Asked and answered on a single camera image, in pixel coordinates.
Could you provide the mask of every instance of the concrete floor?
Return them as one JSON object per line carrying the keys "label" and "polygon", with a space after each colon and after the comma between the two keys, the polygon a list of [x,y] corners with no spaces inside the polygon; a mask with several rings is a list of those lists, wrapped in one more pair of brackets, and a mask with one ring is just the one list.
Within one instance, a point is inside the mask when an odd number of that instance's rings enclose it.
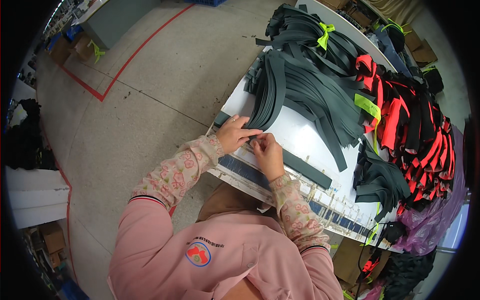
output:
{"label": "concrete floor", "polygon": [[[78,283],[93,300],[113,299],[106,278],[118,219],[131,189],[185,141],[204,134],[254,61],[273,11],[285,0],[195,5],[153,37],[103,102],[50,57],[38,58],[37,98],[45,131],[72,185],[70,242]],[[137,48],[187,3],[165,1],[137,22],[97,64],[65,67],[103,94]],[[202,175],[172,221],[196,220],[219,179]]]}

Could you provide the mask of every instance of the printed logo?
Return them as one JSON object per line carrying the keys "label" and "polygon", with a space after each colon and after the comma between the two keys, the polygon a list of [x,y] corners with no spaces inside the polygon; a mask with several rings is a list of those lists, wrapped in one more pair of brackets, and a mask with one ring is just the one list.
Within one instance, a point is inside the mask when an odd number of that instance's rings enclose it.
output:
{"label": "printed logo", "polygon": [[204,267],[208,265],[212,259],[212,255],[210,254],[207,246],[200,242],[192,243],[188,248],[187,253],[185,253],[185,256],[193,265],[197,267]]}

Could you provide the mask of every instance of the purple plastic bag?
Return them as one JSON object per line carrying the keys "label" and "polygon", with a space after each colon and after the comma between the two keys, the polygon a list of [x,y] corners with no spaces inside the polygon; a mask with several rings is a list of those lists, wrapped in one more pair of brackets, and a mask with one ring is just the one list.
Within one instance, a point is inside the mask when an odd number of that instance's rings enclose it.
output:
{"label": "purple plastic bag", "polygon": [[363,298],[363,300],[378,300],[382,293],[382,288],[384,284],[385,284],[384,280],[377,280],[374,283],[375,286],[372,288],[370,293],[368,293],[368,295],[365,298]]}
{"label": "purple plastic bag", "polygon": [[410,209],[398,217],[397,221],[401,221],[407,227],[408,237],[402,236],[393,246],[395,249],[403,249],[415,256],[430,253],[460,211],[467,195],[463,174],[463,134],[454,125],[452,130],[456,155],[452,192],[448,193],[446,199],[436,198],[421,213]]}

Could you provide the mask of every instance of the red floor line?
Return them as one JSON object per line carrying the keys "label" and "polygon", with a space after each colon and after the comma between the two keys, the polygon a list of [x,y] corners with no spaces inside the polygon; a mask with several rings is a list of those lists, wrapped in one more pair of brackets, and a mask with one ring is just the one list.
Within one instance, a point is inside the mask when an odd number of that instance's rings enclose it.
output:
{"label": "red floor line", "polygon": [[[189,8],[191,8],[193,5],[195,4],[190,4],[189,6],[187,6],[186,8],[184,8],[181,12],[177,13],[176,15],[174,15],[170,20],[168,20],[165,24],[163,24],[159,29],[157,29],[151,36],[149,36],[149,38],[144,41],[140,47],[132,54],[132,56],[130,56],[130,58],[128,58],[128,60],[126,61],[126,63],[122,66],[122,68],[120,69],[120,71],[118,71],[117,75],[115,75],[115,77],[113,78],[112,82],[110,83],[110,85],[108,86],[107,90],[105,91],[105,93],[102,95],[100,94],[98,91],[96,91],[95,89],[93,89],[92,87],[90,87],[88,84],[86,84],[85,82],[83,82],[80,78],[78,78],[77,76],[75,76],[72,72],[70,72],[69,70],[67,70],[64,66],[60,66],[61,69],[67,73],[67,75],[69,75],[72,79],[74,79],[76,82],[78,82],[78,84],[80,84],[84,89],[86,89],[89,93],[91,93],[95,98],[97,98],[98,100],[100,100],[101,102],[103,102],[103,99],[105,99],[105,96],[107,95],[107,93],[110,91],[110,89],[112,88],[113,84],[115,83],[115,81],[118,79],[118,77],[120,76],[120,74],[123,72],[123,70],[125,69],[125,67],[130,63],[130,61],[132,61],[132,59],[135,57],[135,55],[137,55],[137,53],[146,45],[146,43],[148,43],[160,30],[162,30],[165,26],[167,26],[170,22],[172,22],[173,20],[175,20],[178,16],[180,16],[182,13],[186,12]],[[47,132],[45,131],[45,127],[43,126],[43,122],[40,121],[40,124],[41,124],[41,127],[42,127],[42,131],[45,135],[45,139],[47,141],[47,144],[48,146],[50,147],[50,149],[52,149],[52,147],[50,146],[50,142],[48,141],[48,137],[47,137]],[[55,159],[55,165],[57,166],[57,168],[59,169],[60,171],[60,174],[61,176],[63,177],[63,180],[65,180],[65,183],[67,183],[68,187],[69,187],[69,191],[68,191],[68,201],[67,201],[67,242],[68,242],[68,248],[69,248],[69,254],[70,254],[70,260],[72,262],[72,271],[73,271],[73,275],[75,276],[75,281],[77,282],[77,285],[78,285],[78,278],[77,278],[77,274],[75,272],[75,267],[73,266],[73,256],[72,256],[72,247],[70,245],[70,199],[72,198],[72,185],[70,184],[70,182],[68,181],[67,177],[65,176],[65,173],[63,173],[63,170],[60,166],[60,164],[58,163],[57,159]],[[172,209],[170,209],[169,211],[169,214],[170,216],[172,216],[173,212],[175,211],[175,208],[176,206],[174,206]]]}
{"label": "red floor line", "polygon": [[72,79],[74,79],[76,82],[78,82],[81,86],[83,86],[88,92],[90,92],[93,96],[95,96],[98,100],[100,100],[100,102],[103,102],[103,99],[105,99],[105,96],[107,95],[107,93],[110,91],[110,89],[112,88],[113,84],[117,81],[118,77],[120,76],[120,74],[123,72],[123,70],[127,67],[127,65],[130,63],[130,61],[132,61],[132,59],[135,57],[135,55],[137,55],[137,53],[146,45],[146,43],[148,43],[158,32],[160,32],[160,30],[162,30],[165,26],[167,26],[168,24],[170,24],[170,22],[172,22],[173,20],[175,20],[176,18],[178,18],[182,13],[186,12],[188,9],[190,9],[193,5],[195,4],[190,4],[189,6],[187,6],[186,8],[184,8],[183,10],[181,10],[181,12],[177,13],[176,15],[174,15],[170,20],[168,20],[165,24],[163,24],[159,29],[157,29],[151,36],[148,37],[147,40],[145,40],[141,45],[140,47],[138,47],[138,49],[132,54],[132,56],[130,56],[128,58],[128,60],[125,62],[125,64],[122,66],[122,68],[120,69],[120,71],[118,71],[117,75],[115,75],[115,77],[113,78],[112,82],[108,85],[108,88],[107,90],[105,91],[105,93],[102,95],[100,94],[99,92],[97,92],[95,89],[91,88],[89,85],[87,85],[85,82],[83,82],[80,78],[78,78],[77,76],[75,76],[72,72],[70,72],[69,70],[67,70],[65,67],[63,66],[60,66],[62,68],[62,70],[64,70]]}
{"label": "red floor line", "polygon": [[[45,131],[45,126],[43,125],[43,121],[40,119],[40,126],[42,128],[42,131],[43,131],[43,134],[45,135],[45,140],[47,141],[47,144],[48,144],[48,147],[50,149],[52,149],[53,151],[53,148],[52,146],[50,145],[50,141],[48,140],[48,137],[47,137],[47,132]],[[63,170],[59,164],[59,162],[57,161],[57,159],[55,158],[55,165],[57,166],[58,170],[60,171],[60,175],[62,176],[63,180],[65,181],[65,183],[68,185],[68,200],[67,200],[67,242],[68,242],[68,252],[69,252],[69,255],[70,255],[70,261],[72,262],[72,271],[73,271],[73,275],[75,276],[75,281],[77,282],[77,285],[79,285],[78,283],[78,278],[77,278],[77,273],[75,272],[75,267],[73,266],[73,256],[72,256],[72,246],[70,245],[70,199],[72,198],[72,185],[70,184],[70,182],[68,181],[67,179],[67,176],[65,176],[65,173],[63,173]]]}
{"label": "red floor line", "polygon": [[83,82],[80,78],[78,78],[77,76],[75,76],[72,72],[70,72],[69,70],[67,70],[64,66],[60,66],[61,69],[67,73],[73,80],[75,80],[76,82],[78,82],[81,86],[84,87],[84,89],[86,89],[88,92],[90,92],[93,96],[95,96],[98,100],[102,101],[103,98],[105,97],[104,95],[100,94],[99,92],[97,92],[95,89],[91,88],[88,84],[86,84],[85,82]]}

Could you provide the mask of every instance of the blue plastic crate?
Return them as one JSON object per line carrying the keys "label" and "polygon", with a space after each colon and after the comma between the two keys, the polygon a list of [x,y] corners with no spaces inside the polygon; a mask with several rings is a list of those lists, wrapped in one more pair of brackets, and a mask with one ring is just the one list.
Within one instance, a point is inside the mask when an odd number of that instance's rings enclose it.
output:
{"label": "blue plastic crate", "polygon": [[227,0],[185,0],[186,3],[196,3],[216,7]]}

